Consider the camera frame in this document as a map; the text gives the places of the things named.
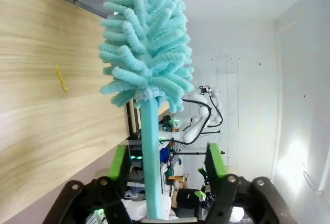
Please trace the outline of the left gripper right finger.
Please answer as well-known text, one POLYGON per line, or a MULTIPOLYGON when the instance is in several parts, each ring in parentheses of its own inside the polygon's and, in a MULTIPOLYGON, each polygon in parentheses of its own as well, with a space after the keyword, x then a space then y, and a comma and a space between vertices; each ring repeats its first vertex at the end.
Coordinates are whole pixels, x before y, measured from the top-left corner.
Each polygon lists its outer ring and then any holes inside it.
POLYGON ((243 208, 253 223, 296 223, 269 178, 257 177, 250 182, 226 171, 218 144, 207 144, 204 164, 214 195, 204 223, 228 223, 233 207, 243 208))

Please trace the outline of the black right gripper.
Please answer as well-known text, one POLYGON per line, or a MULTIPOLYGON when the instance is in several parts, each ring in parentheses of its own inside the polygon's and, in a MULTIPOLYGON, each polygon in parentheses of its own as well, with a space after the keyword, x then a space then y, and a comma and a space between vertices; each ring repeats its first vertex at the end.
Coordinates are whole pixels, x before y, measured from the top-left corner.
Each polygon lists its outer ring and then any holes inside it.
POLYGON ((198 169, 198 172, 203 176, 204 179, 204 184, 201 190, 199 191, 199 193, 202 193, 201 196, 199 197, 201 202, 201 208, 209 209, 211 208, 214 201, 214 197, 210 188, 209 177, 206 170, 202 167, 198 169))

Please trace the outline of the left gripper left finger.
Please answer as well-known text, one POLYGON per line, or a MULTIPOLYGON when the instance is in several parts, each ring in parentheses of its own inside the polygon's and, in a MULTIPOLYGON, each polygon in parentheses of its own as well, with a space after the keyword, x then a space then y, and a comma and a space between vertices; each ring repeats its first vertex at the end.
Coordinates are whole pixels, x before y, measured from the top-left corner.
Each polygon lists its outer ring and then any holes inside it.
POLYGON ((131 168, 129 148, 119 145, 108 176, 88 184, 68 181, 46 216, 46 223, 86 223, 96 210, 104 210, 108 223, 132 223, 122 202, 131 168))

